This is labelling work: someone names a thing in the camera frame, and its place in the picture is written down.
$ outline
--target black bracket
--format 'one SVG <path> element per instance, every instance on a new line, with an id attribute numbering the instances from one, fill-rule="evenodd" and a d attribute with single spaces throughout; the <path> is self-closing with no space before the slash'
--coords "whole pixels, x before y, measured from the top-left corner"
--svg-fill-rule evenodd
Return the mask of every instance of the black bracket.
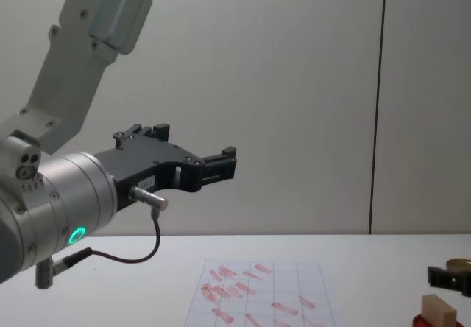
<path id="1" fill-rule="evenodd" d="M 455 290 L 471 298 L 471 272 L 450 272 L 442 268 L 428 268 L 428 283 L 441 289 Z"/>
<path id="2" fill-rule="evenodd" d="M 235 147 L 200 158 L 169 143 L 169 133 L 168 124 L 154 127 L 135 124 L 113 134 L 115 149 L 95 155 L 115 178 L 118 210 L 134 203 L 128 195 L 133 186 L 151 192 L 161 189 L 196 192 L 202 186 L 234 178 Z"/>

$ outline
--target green led ring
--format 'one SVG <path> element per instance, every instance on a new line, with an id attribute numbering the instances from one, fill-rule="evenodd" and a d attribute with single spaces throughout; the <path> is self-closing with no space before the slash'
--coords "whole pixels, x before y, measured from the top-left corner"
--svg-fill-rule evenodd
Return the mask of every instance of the green led ring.
<path id="1" fill-rule="evenodd" d="M 68 238 L 68 244 L 73 245 L 74 243 L 79 241 L 82 237 L 84 237 L 86 232 L 87 231 L 83 226 L 75 229 L 75 231 Z"/>

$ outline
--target red marking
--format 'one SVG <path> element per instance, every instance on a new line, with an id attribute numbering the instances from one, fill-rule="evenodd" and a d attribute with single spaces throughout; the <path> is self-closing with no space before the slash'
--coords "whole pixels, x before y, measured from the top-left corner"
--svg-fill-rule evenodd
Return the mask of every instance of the red marking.
<path id="1" fill-rule="evenodd" d="M 246 275 L 247 277 L 250 277 L 250 278 L 255 278 L 255 279 L 260 279 L 260 280 L 262 280 L 262 278 L 256 276 L 255 274 L 252 274 L 252 273 L 249 272 L 248 270 L 246 270 L 246 271 L 244 272 L 244 275 Z"/>
<path id="2" fill-rule="evenodd" d="M 227 287 L 227 291 L 230 292 L 231 295 L 235 296 L 236 298 L 242 298 L 242 294 L 240 292 L 238 292 L 238 290 L 233 287 L 232 285 L 228 286 Z"/>
<path id="3" fill-rule="evenodd" d="M 240 290 L 242 290 L 243 292 L 246 292 L 247 294 L 256 294 L 255 290 L 250 289 L 247 285 L 245 285 L 244 283 L 241 283 L 240 281 L 238 281 L 234 285 L 238 287 Z"/>
<path id="4" fill-rule="evenodd" d="M 237 273 L 233 272 L 232 270 L 230 270 L 229 268 L 225 266 L 219 266 L 219 274 L 223 277 L 228 277 L 228 278 L 235 277 L 237 275 Z"/>
<path id="5" fill-rule="evenodd" d="M 234 322 L 234 317 L 230 316 L 229 314 L 226 314 L 225 312 L 222 312 L 220 309 L 213 309 L 213 312 L 216 314 L 217 317 L 219 317 L 226 323 Z"/>
<path id="6" fill-rule="evenodd" d="M 262 327 L 262 325 L 258 323 L 257 320 L 251 314 L 246 314 L 245 316 L 255 327 Z"/>
<path id="7" fill-rule="evenodd" d="M 221 295 L 224 299 L 230 299 L 230 294 L 226 292 L 224 289 L 222 289 L 220 286 L 215 286 L 213 290 L 217 292 L 219 295 Z"/>
<path id="8" fill-rule="evenodd" d="M 255 265 L 255 268 L 258 269 L 258 270 L 260 270 L 260 271 L 263 272 L 263 273 L 272 274 L 272 271 L 271 271 L 271 270 L 269 270 L 268 268 L 262 266 L 260 263 L 257 263 L 257 264 Z"/>
<path id="9" fill-rule="evenodd" d="M 312 302 L 310 302 L 308 299 L 304 298 L 303 296 L 300 295 L 301 298 L 301 304 L 306 306 L 308 309 L 314 309 L 316 305 L 314 305 Z"/>
<path id="10" fill-rule="evenodd" d="M 283 303 L 273 303 L 272 304 L 273 307 L 275 307 L 276 309 L 280 310 L 280 311 L 283 311 L 283 312 L 286 312 L 287 314 L 291 314 L 291 315 L 296 315 L 296 314 L 299 314 L 300 312 L 293 309 L 292 307 L 289 307 Z"/>
<path id="11" fill-rule="evenodd" d="M 207 286 L 203 286 L 201 288 L 201 292 L 203 293 L 203 296 L 205 297 L 205 299 L 207 301 L 210 301 L 212 303 L 215 303 L 216 305 L 218 305 L 218 303 L 216 302 L 216 296 L 214 296 L 213 292 L 211 292 L 211 289 L 208 288 Z"/>
<path id="12" fill-rule="evenodd" d="M 273 322 L 275 322 L 275 327 L 291 327 L 288 323 L 280 320 L 273 320 Z"/>
<path id="13" fill-rule="evenodd" d="M 222 279 L 221 277 L 218 275 L 218 273 L 214 272 L 213 270 L 211 270 L 211 275 L 213 276 L 214 279 L 216 279 L 219 283 L 222 282 Z"/>

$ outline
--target wooden block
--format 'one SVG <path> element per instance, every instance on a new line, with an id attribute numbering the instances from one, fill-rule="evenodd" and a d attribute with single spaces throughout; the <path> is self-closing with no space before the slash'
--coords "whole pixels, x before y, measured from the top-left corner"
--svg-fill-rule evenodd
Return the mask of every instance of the wooden block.
<path id="1" fill-rule="evenodd" d="M 422 317 L 433 327 L 456 327 L 456 310 L 435 294 L 422 297 Z"/>

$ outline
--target grid paper sheet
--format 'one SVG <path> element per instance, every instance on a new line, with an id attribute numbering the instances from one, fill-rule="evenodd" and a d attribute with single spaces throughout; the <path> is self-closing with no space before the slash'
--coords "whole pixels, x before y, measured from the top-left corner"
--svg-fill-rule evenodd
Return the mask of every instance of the grid paper sheet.
<path id="1" fill-rule="evenodd" d="M 185 327 L 335 327 L 318 264 L 206 261 Z"/>

